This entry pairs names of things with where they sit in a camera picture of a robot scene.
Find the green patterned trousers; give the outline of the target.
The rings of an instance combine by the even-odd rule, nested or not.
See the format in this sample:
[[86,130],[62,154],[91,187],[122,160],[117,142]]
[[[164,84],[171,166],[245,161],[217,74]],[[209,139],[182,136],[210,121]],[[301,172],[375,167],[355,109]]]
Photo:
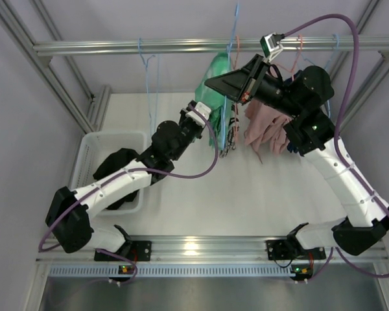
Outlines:
[[[212,90],[210,87],[205,85],[206,80],[223,75],[227,72],[228,61],[225,52],[218,53],[209,64],[207,71],[205,72],[201,83],[195,90],[195,100],[197,102],[203,102],[212,112],[209,117],[209,123],[211,124],[214,134],[217,138],[218,150],[220,154],[221,149],[221,138],[222,138],[222,109],[224,105],[224,97],[220,93]],[[226,112],[226,122],[231,114],[231,104],[233,102],[229,100],[228,110]]]

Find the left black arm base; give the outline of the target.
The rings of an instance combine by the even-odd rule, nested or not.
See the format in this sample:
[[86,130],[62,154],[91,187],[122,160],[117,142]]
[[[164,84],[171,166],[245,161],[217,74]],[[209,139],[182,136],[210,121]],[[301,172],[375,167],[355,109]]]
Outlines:
[[[149,240],[137,240],[127,241],[113,254],[124,257],[128,260],[138,262],[148,262],[151,258],[152,242]],[[109,262],[109,261],[122,261],[117,257],[95,251],[94,261],[96,262]]]

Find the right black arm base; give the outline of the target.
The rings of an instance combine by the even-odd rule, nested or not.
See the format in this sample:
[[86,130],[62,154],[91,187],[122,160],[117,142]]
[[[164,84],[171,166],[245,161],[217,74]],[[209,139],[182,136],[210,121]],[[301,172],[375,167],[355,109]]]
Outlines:
[[327,258],[323,249],[303,249],[297,242],[291,242],[287,239],[267,240],[265,243],[268,259],[272,261],[309,260],[310,255],[314,260]]

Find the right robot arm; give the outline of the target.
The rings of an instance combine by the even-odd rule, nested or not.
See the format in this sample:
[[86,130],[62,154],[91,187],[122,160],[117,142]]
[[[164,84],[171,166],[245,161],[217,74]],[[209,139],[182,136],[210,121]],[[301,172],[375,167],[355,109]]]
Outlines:
[[304,223],[287,236],[299,249],[340,248],[358,256],[389,231],[389,205],[374,193],[346,152],[331,119],[321,110],[334,95],[331,79],[310,65],[290,83],[269,73],[270,64],[255,55],[244,67],[208,78],[206,87],[246,104],[259,102],[288,115],[284,125],[289,141],[321,173],[346,212],[343,219]]

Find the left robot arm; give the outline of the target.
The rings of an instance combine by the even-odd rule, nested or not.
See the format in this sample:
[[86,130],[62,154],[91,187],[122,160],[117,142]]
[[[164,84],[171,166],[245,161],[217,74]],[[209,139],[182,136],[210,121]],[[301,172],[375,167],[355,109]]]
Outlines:
[[164,121],[152,135],[151,145],[128,164],[92,184],[58,189],[45,223],[66,253],[94,244],[112,253],[126,245],[126,233],[118,225],[103,227],[97,215],[125,196],[161,181],[174,170],[187,147],[202,136],[211,110],[190,101],[180,112],[179,122]]

